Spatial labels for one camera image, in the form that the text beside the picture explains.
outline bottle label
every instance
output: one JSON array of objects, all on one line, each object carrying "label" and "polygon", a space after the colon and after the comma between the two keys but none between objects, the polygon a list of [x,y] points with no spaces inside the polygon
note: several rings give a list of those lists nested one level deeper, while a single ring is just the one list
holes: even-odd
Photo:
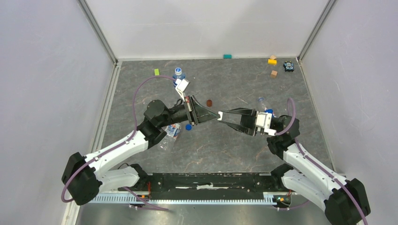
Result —
[{"label": "bottle label", "polygon": [[166,128],[167,136],[173,137],[175,139],[177,138],[180,131],[181,131],[181,126],[178,123],[168,125]]}]

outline blue bottle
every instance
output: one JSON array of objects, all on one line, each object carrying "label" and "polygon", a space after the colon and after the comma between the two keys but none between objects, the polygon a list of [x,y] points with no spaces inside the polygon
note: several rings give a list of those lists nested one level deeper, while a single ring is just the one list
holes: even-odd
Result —
[{"label": "blue bottle", "polygon": [[181,80],[185,78],[185,73],[183,73],[183,71],[181,70],[180,67],[177,67],[177,68],[175,69],[173,78],[174,78],[174,79],[181,79]]}]

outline yellow block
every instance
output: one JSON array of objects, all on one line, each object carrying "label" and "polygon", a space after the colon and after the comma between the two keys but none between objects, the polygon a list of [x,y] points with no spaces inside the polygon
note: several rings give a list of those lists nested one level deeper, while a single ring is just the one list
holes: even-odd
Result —
[{"label": "yellow block", "polygon": [[268,60],[268,64],[276,65],[276,60]]}]

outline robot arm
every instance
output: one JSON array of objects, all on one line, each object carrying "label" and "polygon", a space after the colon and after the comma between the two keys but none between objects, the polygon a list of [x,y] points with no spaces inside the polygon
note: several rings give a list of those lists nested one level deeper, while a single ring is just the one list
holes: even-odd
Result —
[{"label": "robot arm", "polygon": [[[240,124],[223,121],[224,113],[242,115]],[[350,191],[365,216],[370,213],[365,188],[359,180],[347,180],[332,171],[313,157],[301,144],[302,152],[299,150],[295,142],[295,138],[300,134],[298,119],[294,119],[291,123],[291,116],[283,115],[273,118],[271,113],[245,108],[221,111],[219,114],[221,117],[218,120],[236,131],[252,136],[257,133],[270,135],[271,137],[267,138],[270,151],[288,163],[273,170],[271,175],[282,187],[294,190],[316,204],[333,225],[356,224],[361,220],[354,203],[337,181]],[[282,133],[290,123],[290,128]]]},{"label": "robot arm", "polygon": [[[196,98],[184,94],[189,82],[187,80],[176,81],[176,90],[182,98],[180,105],[167,108],[160,100],[151,101],[144,112],[144,121],[137,126],[135,136],[129,133],[119,141],[90,154],[82,156],[79,152],[70,156],[62,176],[64,184],[70,177],[89,160],[94,161],[80,171],[68,186],[77,205],[83,205],[91,201],[98,193],[109,191],[120,187],[132,187],[140,179],[140,168],[131,166],[122,170],[109,171],[125,159],[145,151],[165,136],[166,132],[162,127],[171,124],[189,121],[192,125],[198,125],[219,116],[217,113],[202,106]],[[103,152],[112,149],[105,155]]]}]

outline plastic bottle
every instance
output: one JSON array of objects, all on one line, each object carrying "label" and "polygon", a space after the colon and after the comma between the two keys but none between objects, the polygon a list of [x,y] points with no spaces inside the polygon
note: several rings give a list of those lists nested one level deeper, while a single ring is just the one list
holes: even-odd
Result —
[{"label": "plastic bottle", "polygon": [[180,67],[177,67],[177,68],[174,70],[173,78],[174,78],[174,79],[181,79],[181,80],[185,78],[185,73],[183,73],[183,71],[181,70]]},{"label": "plastic bottle", "polygon": [[257,110],[259,112],[272,113],[272,116],[276,117],[275,111],[270,108],[269,103],[263,97],[257,99]]},{"label": "plastic bottle", "polygon": [[176,142],[176,139],[181,132],[181,125],[179,123],[168,125],[165,131],[167,134],[161,142],[159,142],[158,147],[162,150],[169,151],[173,149],[174,142]]}]

